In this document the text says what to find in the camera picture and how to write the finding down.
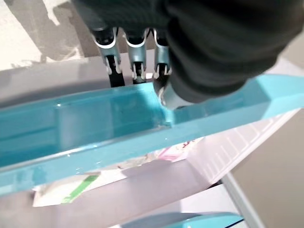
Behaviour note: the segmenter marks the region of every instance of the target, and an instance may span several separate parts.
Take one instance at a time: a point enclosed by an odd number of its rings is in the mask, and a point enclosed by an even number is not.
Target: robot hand
[[[145,82],[144,43],[153,29],[155,91],[171,109],[238,90],[275,64],[304,23],[302,0],[72,1],[113,86],[124,85],[117,28],[126,34],[134,83]]]

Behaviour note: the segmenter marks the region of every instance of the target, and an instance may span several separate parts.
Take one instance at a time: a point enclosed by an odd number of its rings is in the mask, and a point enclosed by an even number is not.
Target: light blue plastic rack
[[[0,110],[0,195],[105,167],[304,106],[304,77],[262,75],[180,110],[151,83]]]

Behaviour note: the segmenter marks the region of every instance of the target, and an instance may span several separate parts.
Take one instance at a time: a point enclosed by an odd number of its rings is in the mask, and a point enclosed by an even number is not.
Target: light blue tray
[[[105,167],[304,106],[304,78],[263,75],[170,111],[151,83],[0,110],[0,195]]]

